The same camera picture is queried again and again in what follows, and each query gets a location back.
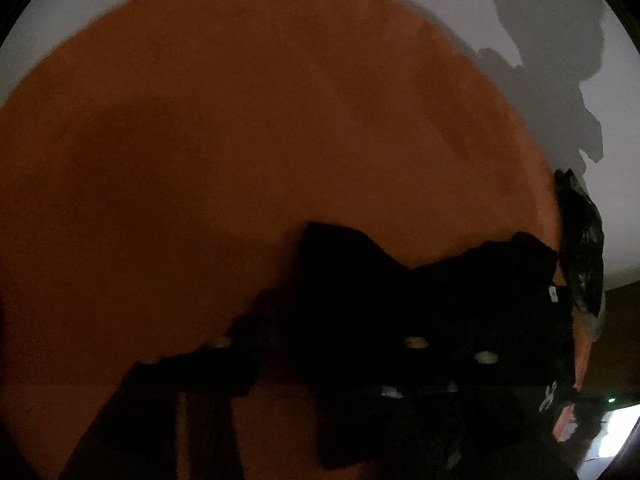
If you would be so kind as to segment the orange fleece bed blanket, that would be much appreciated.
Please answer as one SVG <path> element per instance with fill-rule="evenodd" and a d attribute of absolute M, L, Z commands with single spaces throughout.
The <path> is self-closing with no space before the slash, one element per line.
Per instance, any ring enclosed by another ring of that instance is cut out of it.
<path fill-rule="evenodd" d="M 232 344 L 311 222 L 409 268 L 561 234 L 520 116 L 394 0 L 131 0 L 63 42 L 1 110 L 9 445 L 62 479 L 134 364 Z M 242 479 L 362 479 L 319 465 L 302 386 L 231 405 Z"/>

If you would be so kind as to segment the black t-shirt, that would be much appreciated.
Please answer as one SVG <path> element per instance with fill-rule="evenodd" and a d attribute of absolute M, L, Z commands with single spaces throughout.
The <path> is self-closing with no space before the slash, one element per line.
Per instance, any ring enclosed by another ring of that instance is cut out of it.
<path fill-rule="evenodd" d="M 532 234 L 409 268 L 363 232 L 311 222 L 288 275 L 231 325 L 259 379 L 314 387 L 351 348 L 502 354 L 555 390 L 552 422 L 574 393 L 572 309 L 554 296 L 558 255 Z"/>

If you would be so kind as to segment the folded camouflage clothes stack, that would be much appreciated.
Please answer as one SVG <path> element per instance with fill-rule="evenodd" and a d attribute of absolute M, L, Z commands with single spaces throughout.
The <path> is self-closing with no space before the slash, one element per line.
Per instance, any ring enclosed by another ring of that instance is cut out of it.
<path fill-rule="evenodd" d="M 554 185 L 561 219 L 561 272 L 576 306 L 597 318 L 604 304 L 600 211 L 573 170 L 555 170 Z"/>

